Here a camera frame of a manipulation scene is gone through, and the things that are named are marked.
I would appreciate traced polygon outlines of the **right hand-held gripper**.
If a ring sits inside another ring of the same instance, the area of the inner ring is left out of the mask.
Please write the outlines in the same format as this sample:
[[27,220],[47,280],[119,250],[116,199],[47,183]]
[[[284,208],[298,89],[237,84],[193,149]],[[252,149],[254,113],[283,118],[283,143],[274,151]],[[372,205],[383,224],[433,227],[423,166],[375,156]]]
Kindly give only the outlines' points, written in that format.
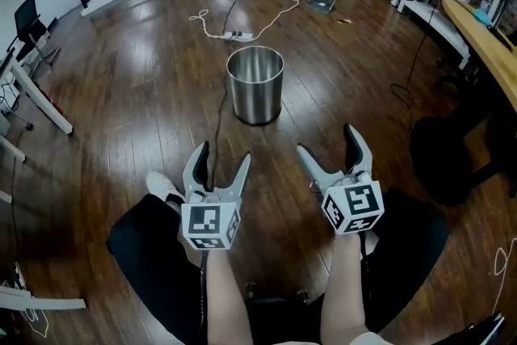
[[336,234],[356,234],[371,229],[384,214],[384,201],[380,183],[374,181],[372,152],[361,134],[351,125],[343,126],[346,142],[345,167],[329,172],[325,170],[303,144],[296,145],[296,152],[310,177],[310,188],[316,186],[325,195],[322,211]]

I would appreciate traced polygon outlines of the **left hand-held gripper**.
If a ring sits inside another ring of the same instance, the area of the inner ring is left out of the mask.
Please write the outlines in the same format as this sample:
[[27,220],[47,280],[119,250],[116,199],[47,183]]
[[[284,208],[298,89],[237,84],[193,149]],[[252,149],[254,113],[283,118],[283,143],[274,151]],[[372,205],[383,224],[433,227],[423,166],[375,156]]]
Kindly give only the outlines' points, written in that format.
[[208,189],[209,142],[204,141],[190,156],[183,170],[186,202],[181,206],[182,233],[195,250],[229,250],[241,223],[242,192],[251,164],[247,152],[233,181]]

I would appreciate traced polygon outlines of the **stainless steel trash bin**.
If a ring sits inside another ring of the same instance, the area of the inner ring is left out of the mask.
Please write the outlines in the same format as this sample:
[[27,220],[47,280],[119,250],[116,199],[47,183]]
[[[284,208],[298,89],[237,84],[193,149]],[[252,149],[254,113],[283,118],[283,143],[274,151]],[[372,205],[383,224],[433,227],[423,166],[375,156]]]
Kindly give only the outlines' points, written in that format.
[[284,59],[272,48],[247,46],[227,60],[233,113],[244,124],[270,124],[281,112]]

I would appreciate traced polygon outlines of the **person's left forearm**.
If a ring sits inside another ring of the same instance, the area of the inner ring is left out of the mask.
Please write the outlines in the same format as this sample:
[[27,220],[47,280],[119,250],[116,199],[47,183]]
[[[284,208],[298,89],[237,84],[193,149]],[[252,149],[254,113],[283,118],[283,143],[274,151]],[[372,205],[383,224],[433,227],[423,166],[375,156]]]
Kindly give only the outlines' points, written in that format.
[[227,250],[211,250],[207,261],[208,345],[253,345],[245,302]]

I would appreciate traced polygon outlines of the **person's right forearm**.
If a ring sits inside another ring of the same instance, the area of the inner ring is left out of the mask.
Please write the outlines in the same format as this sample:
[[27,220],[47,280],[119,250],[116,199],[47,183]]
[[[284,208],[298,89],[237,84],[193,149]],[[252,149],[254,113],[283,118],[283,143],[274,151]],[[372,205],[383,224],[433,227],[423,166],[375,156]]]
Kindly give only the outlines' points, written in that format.
[[366,331],[358,234],[338,235],[322,303],[322,345],[349,345]]

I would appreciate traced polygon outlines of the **person's left leg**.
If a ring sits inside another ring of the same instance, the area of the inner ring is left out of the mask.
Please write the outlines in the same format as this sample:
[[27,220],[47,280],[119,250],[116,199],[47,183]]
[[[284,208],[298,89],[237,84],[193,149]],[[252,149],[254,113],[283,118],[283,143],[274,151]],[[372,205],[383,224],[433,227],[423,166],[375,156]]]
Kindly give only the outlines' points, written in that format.
[[112,227],[107,248],[149,312],[185,345],[208,345],[200,269],[178,240],[180,215],[148,194]]

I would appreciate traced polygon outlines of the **person's leg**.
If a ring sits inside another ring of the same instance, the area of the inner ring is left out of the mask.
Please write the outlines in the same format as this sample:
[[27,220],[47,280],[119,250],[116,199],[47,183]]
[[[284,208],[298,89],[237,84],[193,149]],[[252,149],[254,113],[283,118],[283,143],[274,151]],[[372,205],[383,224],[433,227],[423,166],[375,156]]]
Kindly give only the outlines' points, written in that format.
[[200,269],[178,240],[180,215],[148,194],[112,227],[107,248],[149,312],[185,345],[208,345]]
[[392,188],[372,228],[378,242],[361,260],[366,326],[378,333],[412,300],[439,259],[449,235],[435,207]]

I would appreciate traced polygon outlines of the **black round chair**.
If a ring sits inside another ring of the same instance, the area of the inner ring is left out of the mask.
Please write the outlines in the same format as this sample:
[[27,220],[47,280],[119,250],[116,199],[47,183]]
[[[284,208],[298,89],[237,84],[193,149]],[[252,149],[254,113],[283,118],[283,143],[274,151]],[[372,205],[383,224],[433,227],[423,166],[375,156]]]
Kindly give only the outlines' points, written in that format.
[[447,207],[463,204],[475,187],[499,172],[510,181],[509,197],[517,196],[517,120],[493,114],[486,132],[490,161],[474,170],[464,138],[446,120],[426,117],[415,123],[410,134],[411,161],[434,201]]

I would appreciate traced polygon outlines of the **person's right leg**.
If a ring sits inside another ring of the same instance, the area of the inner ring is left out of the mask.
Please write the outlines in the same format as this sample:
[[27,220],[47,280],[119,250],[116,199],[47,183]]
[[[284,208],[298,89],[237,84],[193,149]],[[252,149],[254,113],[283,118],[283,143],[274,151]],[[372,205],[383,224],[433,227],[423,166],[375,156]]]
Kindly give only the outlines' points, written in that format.
[[361,260],[366,326],[378,333],[412,300],[439,259],[449,235],[435,207],[392,188],[372,228],[378,242]]

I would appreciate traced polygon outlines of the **white power strip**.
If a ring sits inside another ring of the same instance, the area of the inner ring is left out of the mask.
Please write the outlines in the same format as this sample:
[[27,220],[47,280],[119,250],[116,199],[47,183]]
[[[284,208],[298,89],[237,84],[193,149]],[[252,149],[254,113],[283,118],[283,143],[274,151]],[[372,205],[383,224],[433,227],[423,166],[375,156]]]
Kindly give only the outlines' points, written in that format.
[[18,290],[27,290],[25,279],[23,278],[23,273],[17,262],[13,262],[13,270],[14,270],[14,274],[15,274],[15,276],[14,276],[15,288]]
[[226,32],[222,36],[222,39],[227,40],[227,41],[240,42],[240,43],[249,43],[254,40],[254,35],[249,32],[231,31],[231,32]]

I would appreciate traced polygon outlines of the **black seat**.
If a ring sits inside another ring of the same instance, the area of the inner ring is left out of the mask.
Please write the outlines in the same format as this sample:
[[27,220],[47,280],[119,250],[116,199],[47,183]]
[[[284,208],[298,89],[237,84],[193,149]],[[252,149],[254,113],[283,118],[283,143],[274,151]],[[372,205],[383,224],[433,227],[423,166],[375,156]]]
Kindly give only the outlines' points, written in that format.
[[290,297],[262,294],[254,281],[246,284],[245,304],[254,345],[316,343],[321,345],[320,329],[324,296],[309,302],[305,289]]

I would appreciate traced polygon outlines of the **person's white shirt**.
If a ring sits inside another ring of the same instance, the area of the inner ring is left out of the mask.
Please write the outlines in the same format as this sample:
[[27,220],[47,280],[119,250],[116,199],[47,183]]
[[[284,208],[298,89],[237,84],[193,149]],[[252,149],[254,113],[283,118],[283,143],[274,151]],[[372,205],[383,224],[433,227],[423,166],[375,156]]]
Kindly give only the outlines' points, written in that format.
[[[309,342],[289,341],[289,342],[285,342],[285,343],[277,343],[275,345],[320,345],[320,344],[309,343]],[[393,344],[385,341],[378,334],[375,334],[375,333],[369,331],[369,332],[360,334],[355,339],[353,339],[348,345],[393,345]]]

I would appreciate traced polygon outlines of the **curved wooden table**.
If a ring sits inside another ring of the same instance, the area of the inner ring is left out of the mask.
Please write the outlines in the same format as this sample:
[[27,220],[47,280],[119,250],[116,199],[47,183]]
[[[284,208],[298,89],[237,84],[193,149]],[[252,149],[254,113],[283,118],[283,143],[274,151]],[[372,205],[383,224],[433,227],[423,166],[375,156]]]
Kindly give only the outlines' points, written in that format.
[[517,48],[508,49],[464,3],[442,0],[442,6],[517,112]]

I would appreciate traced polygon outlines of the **white desk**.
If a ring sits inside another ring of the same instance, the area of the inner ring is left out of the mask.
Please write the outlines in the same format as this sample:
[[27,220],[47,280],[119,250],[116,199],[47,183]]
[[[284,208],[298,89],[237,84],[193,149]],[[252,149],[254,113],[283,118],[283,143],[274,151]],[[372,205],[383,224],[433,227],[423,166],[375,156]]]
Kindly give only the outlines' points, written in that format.
[[83,299],[49,299],[33,297],[28,290],[0,286],[0,308],[24,311],[40,310],[74,310],[85,309]]
[[22,66],[14,57],[14,49],[8,50],[0,64],[0,82],[7,72],[12,72],[15,80],[30,100],[65,134],[70,135],[74,127],[62,115],[61,110],[53,101],[30,79]]

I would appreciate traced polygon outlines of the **black office chair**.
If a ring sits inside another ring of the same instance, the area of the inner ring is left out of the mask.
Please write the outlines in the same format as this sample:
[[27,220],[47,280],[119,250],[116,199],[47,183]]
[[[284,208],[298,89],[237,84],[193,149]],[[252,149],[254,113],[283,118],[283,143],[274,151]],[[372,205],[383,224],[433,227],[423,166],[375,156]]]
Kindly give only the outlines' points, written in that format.
[[15,12],[16,37],[11,42],[14,46],[16,40],[22,43],[21,49],[16,55],[16,61],[23,64],[23,61],[30,53],[36,52],[38,56],[37,65],[45,63],[52,67],[60,48],[56,47],[49,52],[43,51],[43,41],[50,37],[49,29],[41,22],[40,14],[36,9],[36,0],[25,0]]

